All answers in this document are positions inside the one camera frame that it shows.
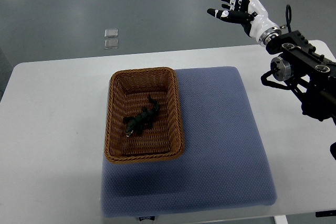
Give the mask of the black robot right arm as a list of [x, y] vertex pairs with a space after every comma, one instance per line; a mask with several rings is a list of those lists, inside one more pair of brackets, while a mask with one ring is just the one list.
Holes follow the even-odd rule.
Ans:
[[275, 55], [270, 70], [261, 76], [263, 85], [290, 90], [301, 102], [304, 115], [323, 121], [335, 119], [335, 62], [317, 54], [302, 33], [293, 31], [291, 7], [286, 6], [286, 34], [271, 29], [261, 36], [269, 54]]

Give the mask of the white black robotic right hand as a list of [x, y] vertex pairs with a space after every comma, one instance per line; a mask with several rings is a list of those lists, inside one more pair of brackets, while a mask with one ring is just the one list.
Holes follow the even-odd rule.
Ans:
[[261, 46], [281, 35], [280, 27], [269, 19], [259, 0], [220, 0], [222, 9], [209, 8], [211, 16], [232, 24], [240, 24], [244, 32]]

